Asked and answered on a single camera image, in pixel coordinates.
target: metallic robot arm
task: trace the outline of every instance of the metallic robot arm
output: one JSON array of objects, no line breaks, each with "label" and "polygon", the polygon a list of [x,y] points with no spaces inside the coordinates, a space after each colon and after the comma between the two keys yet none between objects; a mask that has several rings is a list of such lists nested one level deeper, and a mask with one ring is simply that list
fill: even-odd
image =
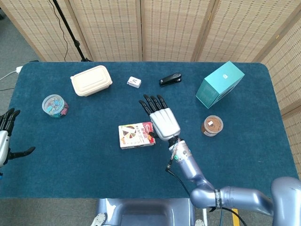
[{"label": "metallic robot arm", "polygon": [[255,189],[224,187],[215,189],[205,178],[184,140],[179,139],[180,126],[163,97],[158,100],[144,95],[140,100],[154,125],[158,137],[169,142],[169,150],[179,164],[186,179],[196,184],[190,194],[192,204],[198,208],[245,209],[273,217],[273,226],[301,225],[301,182],[295,178],[278,178],[272,184],[273,201]]},{"label": "metallic robot arm", "polygon": [[10,152],[9,140],[14,128],[15,119],[19,113],[20,110],[15,111],[14,108],[12,108],[0,116],[0,168],[3,167],[8,160],[27,156],[35,149],[35,147],[31,147],[25,152]]}]

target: tripod stand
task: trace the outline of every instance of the tripod stand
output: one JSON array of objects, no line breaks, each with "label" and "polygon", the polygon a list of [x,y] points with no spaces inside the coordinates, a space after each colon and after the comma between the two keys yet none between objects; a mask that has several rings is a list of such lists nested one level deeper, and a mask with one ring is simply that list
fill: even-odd
[{"label": "tripod stand", "polygon": [[85,57],[84,57],[84,54],[83,54],[83,52],[81,51],[81,49],[80,49],[80,47],[79,47],[79,46],[80,46],[80,43],[79,43],[79,41],[77,41],[77,40],[75,39],[75,37],[74,37],[74,35],[73,35],[73,33],[72,33],[70,27],[69,27],[69,24],[68,24],[68,22],[67,22],[67,20],[66,20],[66,18],[65,18],[65,16],[64,16],[64,14],[63,14],[63,12],[62,12],[60,6],[59,6],[59,4],[57,3],[57,0],[53,0],[53,3],[55,4],[56,9],[57,9],[58,13],[59,13],[60,16],[61,16],[61,18],[62,18],[62,20],[63,20],[63,22],[64,22],[64,24],[65,24],[65,26],[66,26],[66,28],[67,28],[69,34],[70,34],[70,36],[71,36],[73,42],[74,42],[74,45],[75,45],[77,51],[79,52],[79,55],[80,55],[80,57],[81,57],[81,61],[82,61],[82,62],[84,62],[84,61],[91,61],[91,60],[88,60],[88,58],[85,58]]}]

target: teal box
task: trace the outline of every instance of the teal box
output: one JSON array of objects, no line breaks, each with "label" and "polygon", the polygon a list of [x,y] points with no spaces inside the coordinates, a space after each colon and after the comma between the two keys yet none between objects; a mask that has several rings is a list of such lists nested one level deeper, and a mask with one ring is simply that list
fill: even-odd
[{"label": "teal box", "polygon": [[228,61],[204,78],[196,97],[203,105],[210,108],[233,90],[244,75],[231,61]]}]

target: floor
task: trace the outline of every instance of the floor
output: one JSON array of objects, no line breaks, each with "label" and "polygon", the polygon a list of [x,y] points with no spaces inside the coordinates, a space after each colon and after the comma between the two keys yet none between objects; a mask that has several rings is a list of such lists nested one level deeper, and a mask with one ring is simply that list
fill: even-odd
[{"label": "floor", "polygon": [[[22,35],[7,17],[0,20],[0,78],[32,60],[39,58]],[[1,80],[0,90],[14,88],[17,77],[14,73]],[[0,115],[6,112],[12,94],[12,89],[0,91]],[[95,209],[95,199],[0,199],[0,226],[89,226]],[[272,219],[265,215],[243,210],[239,214],[249,226],[272,224]],[[220,216],[220,210],[208,213],[208,225],[220,225]],[[233,225],[230,213],[223,211],[222,219],[222,225]]]}]

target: small white box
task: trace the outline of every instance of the small white box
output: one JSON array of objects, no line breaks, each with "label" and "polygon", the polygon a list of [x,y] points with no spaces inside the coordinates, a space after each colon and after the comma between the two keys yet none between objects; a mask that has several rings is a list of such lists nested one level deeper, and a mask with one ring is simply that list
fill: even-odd
[{"label": "small white box", "polygon": [[131,76],[131,77],[128,79],[127,84],[130,85],[130,86],[139,88],[140,85],[141,85],[141,80],[138,79],[138,78],[135,78],[135,77]]},{"label": "small white box", "polygon": [[105,66],[93,67],[70,77],[74,91],[79,96],[89,96],[112,84],[112,79]]}]

